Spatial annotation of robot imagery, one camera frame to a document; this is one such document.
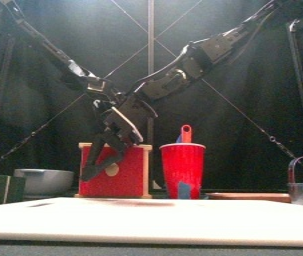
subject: red container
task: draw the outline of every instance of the red container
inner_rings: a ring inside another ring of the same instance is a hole
[[[171,199],[199,199],[206,147],[175,143],[160,147],[163,173]]]
[[[79,147],[81,149],[83,169],[91,143],[80,143]],[[79,181],[79,194],[76,196],[151,198],[148,194],[148,154],[151,149],[151,145],[128,148],[120,162],[108,166],[89,181]],[[113,149],[105,145],[97,163],[115,154]]]

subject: robotic arm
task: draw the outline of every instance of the robotic arm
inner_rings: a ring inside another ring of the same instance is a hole
[[[81,179],[92,179],[105,167],[123,159],[124,151],[143,142],[139,132],[156,113],[151,105],[164,97],[184,90],[216,65],[242,53],[254,36],[263,29],[303,17],[303,0],[271,0],[232,30],[190,42],[176,59],[157,72],[135,82],[127,94],[116,91],[112,83],[96,77],[59,50],[35,30],[13,0],[0,0],[12,14],[20,30],[31,43],[41,48],[52,63],[63,71],[65,81],[93,94],[101,116],[101,131],[95,135]],[[100,164],[96,163],[104,144],[116,151]]]

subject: wooden box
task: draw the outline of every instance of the wooden box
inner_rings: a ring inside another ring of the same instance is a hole
[[[79,148],[81,150],[81,173],[91,143],[80,143]],[[151,150],[151,145],[128,148],[120,162],[105,168],[89,181],[79,181],[79,194],[76,196],[151,198],[148,194],[148,154]],[[115,151],[105,145],[97,162],[111,155],[115,155]]]

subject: black backdrop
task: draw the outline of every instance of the black backdrop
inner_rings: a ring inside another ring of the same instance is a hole
[[[127,91],[147,75],[147,0],[16,2],[28,22],[80,65],[100,77],[117,68],[109,79],[119,90]],[[266,2],[155,0],[155,70],[171,62],[190,41],[234,28]],[[296,34],[303,65],[303,26]],[[0,156],[81,95],[59,78],[57,69],[14,33],[0,7]],[[234,63],[216,68],[204,79],[295,155],[303,155],[303,108],[286,26],[262,33]],[[204,82],[153,107],[159,118],[152,179],[159,185],[159,146],[173,142],[180,126],[190,124],[194,142],[207,147],[204,188],[286,189],[290,158]],[[48,168],[77,175],[77,144],[89,142],[96,130],[92,99],[84,96],[0,162],[0,173],[12,174],[14,168]]]

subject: red cup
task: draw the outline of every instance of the red cup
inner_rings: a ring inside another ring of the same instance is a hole
[[[199,199],[206,147],[173,143],[160,147],[167,193],[171,199]]]

